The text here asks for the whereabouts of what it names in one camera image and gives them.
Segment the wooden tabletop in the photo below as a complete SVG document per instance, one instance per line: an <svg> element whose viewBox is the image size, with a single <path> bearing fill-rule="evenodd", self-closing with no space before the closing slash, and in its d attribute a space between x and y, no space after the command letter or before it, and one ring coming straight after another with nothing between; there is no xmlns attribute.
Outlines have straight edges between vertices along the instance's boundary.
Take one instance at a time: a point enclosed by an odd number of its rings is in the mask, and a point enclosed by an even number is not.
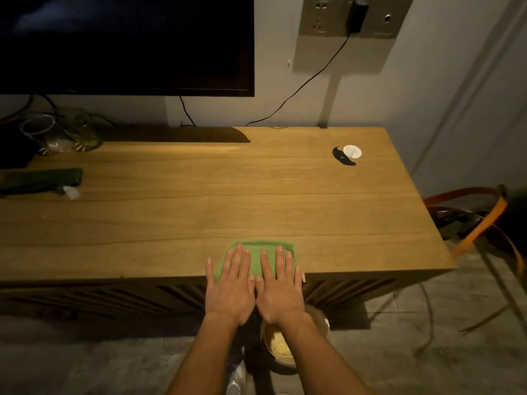
<svg viewBox="0 0 527 395"><path fill-rule="evenodd" d="M385 129L229 129L249 142L35 158L82 167L82 195L0 199L0 281L203 276L244 239L293 242L308 275L454 268ZM348 144L356 166L333 157Z"/></svg>

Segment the green cloth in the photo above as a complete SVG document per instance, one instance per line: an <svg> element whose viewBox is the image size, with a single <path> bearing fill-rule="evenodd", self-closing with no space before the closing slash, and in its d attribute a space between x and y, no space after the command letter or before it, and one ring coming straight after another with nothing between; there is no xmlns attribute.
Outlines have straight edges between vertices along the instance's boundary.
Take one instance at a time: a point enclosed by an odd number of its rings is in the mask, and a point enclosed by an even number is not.
<svg viewBox="0 0 527 395"><path fill-rule="evenodd" d="M63 194L64 186L78 186L82 169L55 169L49 171L8 172L0 183L0 194L30 194L54 191Z"/></svg>
<svg viewBox="0 0 527 395"><path fill-rule="evenodd" d="M223 259L221 260L221 264L216 269L216 272L214 273L214 279L216 282L220 279L221 275L221 268L223 267L223 263L225 262L225 257L227 256L227 250L230 248L236 248L236 245L240 244L243 245L243 249L249 249L251 251L251 267L249 269L249 274L254 274L255 276L262 276L262 266L260 263L260 255L263 250L267 251L267 257L269 258L269 264L271 265L271 269L276 274L276 248L278 248L278 245L281 245L284 247L284 259L286 256L287 251L291 251L293 254L293 274L295 273L294 268L297 265L296 260L296 254L295 254L295 246L292 243L284 242L284 241L259 241L259 240L253 240L253 241L236 241L232 244L229 244L227 249L225 250L225 253L223 255Z"/></svg>

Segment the power socket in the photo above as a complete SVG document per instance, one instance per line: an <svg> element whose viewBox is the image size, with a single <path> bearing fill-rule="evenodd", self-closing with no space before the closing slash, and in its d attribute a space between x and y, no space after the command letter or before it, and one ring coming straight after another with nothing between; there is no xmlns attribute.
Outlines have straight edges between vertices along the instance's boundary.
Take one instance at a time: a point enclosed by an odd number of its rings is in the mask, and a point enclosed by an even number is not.
<svg viewBox="0 0 527 395"><path fill-rule="evenodd" d="M354 3L368 5L360 30L353 37L395 38L413 0L304 0L301 36L346 37Z"/></svg>

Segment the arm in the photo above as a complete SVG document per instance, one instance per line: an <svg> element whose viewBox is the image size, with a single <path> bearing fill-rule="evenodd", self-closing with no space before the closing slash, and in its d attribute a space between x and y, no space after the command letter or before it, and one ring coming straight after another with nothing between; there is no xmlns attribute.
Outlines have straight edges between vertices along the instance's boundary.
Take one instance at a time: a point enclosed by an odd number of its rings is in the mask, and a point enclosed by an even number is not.
<svg viewBox="0 0 527 395"><path fill-rule="evenodd" d="M207 260L205 318L167 395L222 393L232 339L254 309L255 283L254 277L249 276L250 258L249 251L243 253L240 244L236 250L229 250L218 283L214 283L211 259Z"/></svg>
<svg viewBox="0 0 527 395"><path fill-rule="evenodd" d="M293 279L293 255L276 252L276 278L267 254L261 256L263 279L256 277L256 305L265 321L276 324L295 359L302 387L307 395L359 394L371 390L354 374L346 361L318 332L311 316L304 310L300 267Z"/></svg>

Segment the television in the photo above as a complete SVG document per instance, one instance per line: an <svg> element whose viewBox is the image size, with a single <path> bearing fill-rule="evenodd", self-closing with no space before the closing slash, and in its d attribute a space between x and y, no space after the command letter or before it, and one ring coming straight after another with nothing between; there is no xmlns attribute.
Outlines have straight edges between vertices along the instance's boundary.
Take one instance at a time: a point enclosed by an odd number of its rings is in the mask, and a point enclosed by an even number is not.
<svg viewBox="0 0 527 395"><path fill-rule="evenodd" d="M254 97L254 0L4 0L0 94Z"/></svg>

